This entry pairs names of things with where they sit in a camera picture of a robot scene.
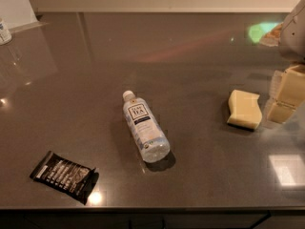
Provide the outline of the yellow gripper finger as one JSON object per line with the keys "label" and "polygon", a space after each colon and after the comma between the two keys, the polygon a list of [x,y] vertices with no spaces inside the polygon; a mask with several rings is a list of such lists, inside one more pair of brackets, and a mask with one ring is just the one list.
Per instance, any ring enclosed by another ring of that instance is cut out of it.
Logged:
{"label": "yellow gripper finger", "polygon": [[268,121],[285,123],[305,101],[305,65],[293,64],[284,72],[275,71],[266,104]]}

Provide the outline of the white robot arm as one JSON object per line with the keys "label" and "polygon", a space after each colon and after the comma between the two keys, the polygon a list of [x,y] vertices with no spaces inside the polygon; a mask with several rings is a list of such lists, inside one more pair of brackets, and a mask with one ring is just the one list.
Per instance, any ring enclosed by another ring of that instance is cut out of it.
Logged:
{"label": "white robot arm", "polygon": [[305,0],[300,0],[286,16],[279,52],[291,65],[284,72],[274,72],[266,107],[267,119],[282,124],[305,101]]}

